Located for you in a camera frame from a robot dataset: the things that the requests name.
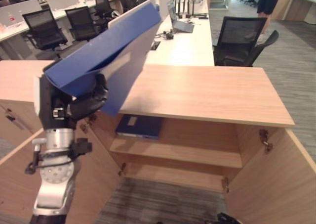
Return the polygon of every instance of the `blue binder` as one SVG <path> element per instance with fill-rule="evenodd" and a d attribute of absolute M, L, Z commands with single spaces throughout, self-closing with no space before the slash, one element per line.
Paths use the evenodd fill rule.
<path fill-rule="evenodd" d="M 109 96 L 101 111 L 115 115 L 143 69 L 161 18 L 152 4 L 125 17 L 85 46 L 45 71 L 62 91 L 79 96 L 94 87 L 94 76 L 103 73 Z"/>

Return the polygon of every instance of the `office desk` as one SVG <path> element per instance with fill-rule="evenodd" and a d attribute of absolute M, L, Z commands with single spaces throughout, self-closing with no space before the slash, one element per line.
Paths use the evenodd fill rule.
<path fill-rule="evenodd" d="M 196 13 L 207 13 L 207 2 L 196 7 Z M 169 66 L 214 66 L 212 35 L 209 19 L 191 19 L 195 23 L 193 32 L 177 33 L 173 40 L 157 38 L 160 45 L 157 50 L 149 51 L 145 66 L 169 65 Z M 170 16 L 162 22 L 158 34 L 172 29 Z"/>
<path fill-rule="evenodd" d="M 50 62 L 0 62 L 0 104 L 32 104 L 32 78 Z M 124 177 L 224 193 L 230 215 L 244 223 L 313 223 L 316 165 L 262 68 L 146 67 L 121 113 L 164 117 L 160 138 L 117 136 L 120 115 L 97 112 L 89 125 L 79 121 L 76 138 L 88 138 L 93 151 L 80 157 L 67 224 L 93 223 Z M 269 152 L 261 129 L 268 132 L 261 139 L 274 146 Z M 0 160 L 0 212 L 23 220 L 40 185 L 38 171 L 23 173 L 32 158 L 30 141 L 40 133 Z"/>
<path fill-rule="evenodd" d="M 69 6 L 65 9 L 60 9 L 56 11 L 52 11 L 55 20 L 59 27 L 62 28 L 63 33 L 65 34 L 66 38 L 68 39 L 67 46 L 72 45 L 72 41 L 74 40 L 71 33 L 69 32 L 69 22 L 66 18 L 66 9 L 71 9 L 75 7 L 82 7 L 88 6 L 92 8 L 95 6 L 95 1 L 91 0 L 88 2 L 83 2 L 83 0 L 79 0 L 80 3 L 76 5 Z M 118 0 L 110 0 L 110 4 L 112 7 L 119 7 Z M 6 28 L 5 32 L 0 33 L 0 46 L 3 48 L 5 53 L 9 56 L 12 60 L 20 60 L 20 59 L 36 59 L 35 56 L 32 54 L 31 50 L 29 49 L 28 45 L 20 35 L 23 32 L 29 30 L 29 27 L 25 22 L 19 22 L 16 25 L 11 25 Z"/>
<path fill-rule="evenodd" d="M 316 24 L 316 0 L 290 0 L 283 20 Z"/>

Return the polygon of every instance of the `white desk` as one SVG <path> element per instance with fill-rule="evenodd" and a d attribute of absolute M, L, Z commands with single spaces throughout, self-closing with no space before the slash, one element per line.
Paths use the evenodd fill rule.
<path fill-rule="evenodd" d="M 59 20 L 59 25 L 63 28 L 63 33 L 68 39 L 68 45 L 72 44 L 74 40 L 68 30 L 69 22 L 65 18 L 66 17 L 66 9 L 88 6 L 92 8 L 95 6 L 95 1 L 87 1 L 79 0 L 80 3 L 76 5 L 69 6 L 65 9 L 60 9 L 56 11 L 52 11 L 55 20 Z M 0 33 L 0 46 L 3 48 L 5 53 L 12 60 L 20 60 L 20 59 L 36 59 L 34 55 L 32 55 L 31 50 L 25 43 L 24 39 L 21 37 L 21 33 L 29 30 L 29 27 L 25 22 L 19 22 L 16 25 L 11 25 L 5 29 L 3 33 Z"/>
<path fill-rule="evenodd" d="M 207 2 L 200 7 L 201 13 L 208 13 Z M 209 19 L 191 19 L 195 23 L 193 32 L 177 33 L 173 40 L 158 38 L 157 50 L 149 51 L 145 66 L 214 66 L 212 35 Z M 169 15 L 162 22 L 158 34 L 172 28 Z"/>

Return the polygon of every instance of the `cabinet shelf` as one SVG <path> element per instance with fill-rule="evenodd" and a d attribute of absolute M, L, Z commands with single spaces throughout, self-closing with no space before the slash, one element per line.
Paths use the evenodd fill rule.
<path fill-rule="evenodd" d="M 234 124 L 165 118 L 159 140 L 117 136 L 115 153 L 241 168 Z"/>
<path fill-rule="evenodd" d="M 223 192 L 223 177 L 220 173 L 210 174 L 172 167 L 128 163 L 125 176 Z"/>

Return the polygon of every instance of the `desk leg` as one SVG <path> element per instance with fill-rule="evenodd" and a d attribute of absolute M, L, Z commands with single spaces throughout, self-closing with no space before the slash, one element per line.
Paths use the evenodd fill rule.
<path fill-rule="evenodd" d="M 30 48 L 21 35 L 16 35 L 5 41 L 2 41 L 0 46 L 11 60 L 36 60 L 36 57 L 32 54 Z"/>

